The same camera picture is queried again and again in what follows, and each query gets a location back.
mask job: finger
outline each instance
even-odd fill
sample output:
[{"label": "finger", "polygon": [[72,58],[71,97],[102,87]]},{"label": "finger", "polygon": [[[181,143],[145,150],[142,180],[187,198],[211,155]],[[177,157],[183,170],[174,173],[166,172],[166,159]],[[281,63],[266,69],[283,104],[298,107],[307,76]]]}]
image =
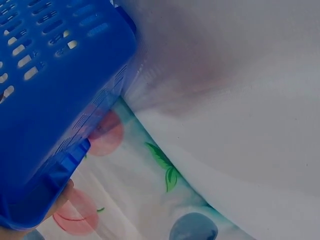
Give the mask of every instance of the finger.
[{"label": "finger", "polygon": [[55,203],[51,206],[48,213],[45,215],[44,220],[50,218],[59,208],[61,208],[69,199],[69,195],[74,189],[74,182],[70,179],[68,183],[66,184],[64,190],[60,194],[60,196],[57,198]]}]

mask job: basket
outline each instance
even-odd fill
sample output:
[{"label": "basket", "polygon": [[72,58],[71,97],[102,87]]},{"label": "basket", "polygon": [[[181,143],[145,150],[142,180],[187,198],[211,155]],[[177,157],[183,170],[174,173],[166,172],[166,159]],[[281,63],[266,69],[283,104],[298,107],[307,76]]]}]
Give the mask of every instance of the basket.
[{"label": "basket", "polygon": [[119,97],[136,49],[107,0],[0,0],[0,225],[38,225]]}]

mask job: white sheet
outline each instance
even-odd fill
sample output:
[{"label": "white sheet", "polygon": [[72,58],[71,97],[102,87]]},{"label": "white sheet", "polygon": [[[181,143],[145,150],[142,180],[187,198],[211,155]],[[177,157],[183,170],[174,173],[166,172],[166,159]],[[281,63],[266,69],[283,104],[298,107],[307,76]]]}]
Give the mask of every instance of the white sheet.
[{"label": "white sheet", "polygon": [[125,100],[189,183],[259,240],[320,235],[320,1],[121,0]]}]

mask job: green leaf print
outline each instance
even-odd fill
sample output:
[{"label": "green leaf print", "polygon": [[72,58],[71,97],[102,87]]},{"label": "green leaf print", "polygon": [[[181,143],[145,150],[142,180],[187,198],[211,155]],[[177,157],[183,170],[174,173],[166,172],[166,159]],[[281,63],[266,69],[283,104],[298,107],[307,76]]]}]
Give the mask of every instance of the green leaf print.
[{"label": "green leaf print", "polygon": [[169,158],[164,154],[164,152],[160,148],[148,142],[146,142],[145,145],[150,150],[153,158],[155,159],[155,161],[158,163],[160,167],[162,167],[165,170],[173,167]]},{"label": "green leaf print", "polygon": [[106,209],[106,208],[103,207],[103,208],[101,208],[101,209],[97,209],[96,212],[99,214],[99,213],[102,213],[105,209]]},{"label": "green leaf print", "polygon": [[170,167],[165,173],[166,192],[170,192],[177,185],[178,177],[180,173],[175,167]]}]

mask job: red fruit print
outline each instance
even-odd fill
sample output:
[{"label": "red fruit print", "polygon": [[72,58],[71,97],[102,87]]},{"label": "red fruit print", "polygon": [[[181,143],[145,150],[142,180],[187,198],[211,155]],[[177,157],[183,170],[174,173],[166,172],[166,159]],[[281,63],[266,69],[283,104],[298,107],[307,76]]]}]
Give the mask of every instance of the red fruit print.
[{"label": "red fruit print", "polygon": [[89,136],[89,153],[98,157],[109,155],[123,140],[124,126],[119,116],[111,110]]},{"label": "red fruit print", "polygon": [[86,236],[94,232],[99,223],[94,201],[76,188],[65,205],[53,214],[53,219],[60,228],[73,236]]}]

